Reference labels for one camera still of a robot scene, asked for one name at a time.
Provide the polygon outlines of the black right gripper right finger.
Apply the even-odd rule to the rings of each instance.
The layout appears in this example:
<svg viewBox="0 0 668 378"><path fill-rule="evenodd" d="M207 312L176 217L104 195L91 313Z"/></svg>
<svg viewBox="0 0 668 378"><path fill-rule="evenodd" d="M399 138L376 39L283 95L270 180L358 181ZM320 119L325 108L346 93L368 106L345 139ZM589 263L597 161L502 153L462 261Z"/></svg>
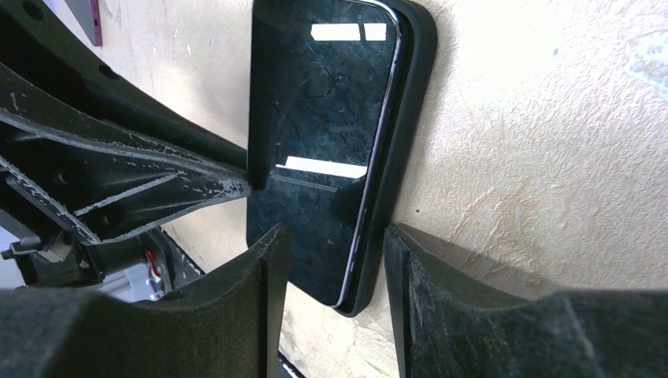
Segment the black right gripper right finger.
<svg viewBox="0 0 668 378"><path fill-rule="evenodd" d="M667 293L556 291L520 298L431 252L402 224L384 233L384 266L402 377L664 377Z"/></svg>

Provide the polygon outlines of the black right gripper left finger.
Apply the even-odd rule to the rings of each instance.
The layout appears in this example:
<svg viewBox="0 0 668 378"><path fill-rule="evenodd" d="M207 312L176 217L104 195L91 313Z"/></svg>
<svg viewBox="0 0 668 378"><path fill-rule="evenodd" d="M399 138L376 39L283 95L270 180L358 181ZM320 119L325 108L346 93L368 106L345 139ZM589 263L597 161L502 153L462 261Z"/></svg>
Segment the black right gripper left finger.
<svg viewBox="0 0 668 378"><path fill-rule="evenodd" d="M4 377L154 377L166 311L83 288L1 293Z"/></svg>

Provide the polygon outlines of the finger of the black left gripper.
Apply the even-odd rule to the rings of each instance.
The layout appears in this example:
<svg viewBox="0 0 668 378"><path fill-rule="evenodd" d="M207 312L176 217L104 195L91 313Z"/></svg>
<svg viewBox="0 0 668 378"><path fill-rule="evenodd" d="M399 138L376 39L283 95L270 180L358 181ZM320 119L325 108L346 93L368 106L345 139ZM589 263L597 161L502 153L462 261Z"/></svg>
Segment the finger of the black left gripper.
<svg viewBox="0 0 668 378"><path fill-rule="evenodd" d="M246 169L247 152L141 91L94 55L41 1L1 3L1 62L89 116Z"/></svg>
<svg viewBox="0 0 668 378"><path fill-rule="evenodd" d="M245 198L244 171L68 106L1 68L6 183L82 243L115 243Z"/></svg>

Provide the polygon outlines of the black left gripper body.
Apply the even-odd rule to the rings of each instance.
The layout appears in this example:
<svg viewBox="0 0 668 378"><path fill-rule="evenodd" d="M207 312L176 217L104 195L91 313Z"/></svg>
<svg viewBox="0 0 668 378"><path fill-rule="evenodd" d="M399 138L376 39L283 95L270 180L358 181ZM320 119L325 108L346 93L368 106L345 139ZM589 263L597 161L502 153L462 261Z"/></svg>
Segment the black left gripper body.
<svg viewBox="0 0 668 378"><path fill-rule="evenodd" d="M161 229L120 242L86 244L62 228L1 174L1 259L16 264L22 287L94 287L129 301L156 301L174 289L173 247Z"/></svg>

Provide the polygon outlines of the black phone case with cutout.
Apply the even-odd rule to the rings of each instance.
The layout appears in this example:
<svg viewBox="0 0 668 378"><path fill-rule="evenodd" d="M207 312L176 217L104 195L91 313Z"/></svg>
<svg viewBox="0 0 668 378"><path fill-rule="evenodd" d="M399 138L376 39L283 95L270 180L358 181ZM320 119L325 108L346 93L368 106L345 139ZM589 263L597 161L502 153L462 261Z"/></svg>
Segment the black phone case with cutout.
<svg viewBox="0 0 668 378"><path fill-rule="evenodd" d="M377 5L388 11L396 43L343 288L333 305L345 317L358 315L373 297L382 235L395 208L437 50L436 24L424 6L414 1Z"/></svg>

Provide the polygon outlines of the silver-edged black-screen phone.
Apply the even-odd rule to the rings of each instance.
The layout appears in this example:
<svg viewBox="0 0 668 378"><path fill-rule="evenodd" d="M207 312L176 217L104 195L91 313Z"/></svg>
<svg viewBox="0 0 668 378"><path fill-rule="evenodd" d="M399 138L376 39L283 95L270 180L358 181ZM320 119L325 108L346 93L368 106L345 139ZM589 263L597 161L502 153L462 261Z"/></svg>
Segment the silver-edged black-screen phone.
<svg viewBox="0 0 668 378"><path fill-rule="evenodd" d="M326 306L351 285L401 53L379 1L254 4L246 241L285 225L290 281Z"/></svg>

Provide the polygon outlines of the purple-edged black phone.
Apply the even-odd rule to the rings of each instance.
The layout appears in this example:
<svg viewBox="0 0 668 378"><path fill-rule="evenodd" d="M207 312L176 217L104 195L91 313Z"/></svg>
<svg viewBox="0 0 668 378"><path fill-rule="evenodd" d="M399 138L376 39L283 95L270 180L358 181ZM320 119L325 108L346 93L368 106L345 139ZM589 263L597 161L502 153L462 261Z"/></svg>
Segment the purple-edged black phone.
<svg viewBox="0 0 668 378"><path fill-rule="evenodd" d="M99 0L65 0L93 46L103 46Z"/></svg>

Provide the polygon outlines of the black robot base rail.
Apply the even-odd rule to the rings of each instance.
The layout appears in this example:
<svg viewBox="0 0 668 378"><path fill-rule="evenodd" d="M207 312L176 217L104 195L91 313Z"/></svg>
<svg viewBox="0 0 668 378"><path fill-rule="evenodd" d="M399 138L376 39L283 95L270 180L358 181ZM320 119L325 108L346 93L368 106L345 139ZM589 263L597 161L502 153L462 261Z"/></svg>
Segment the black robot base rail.
<svg viewBox="0 0 668 378"><path fill-rule="evenodd" d="M154 377L275 377L291 247L278 224L247 251L158 303Z"/></svg>

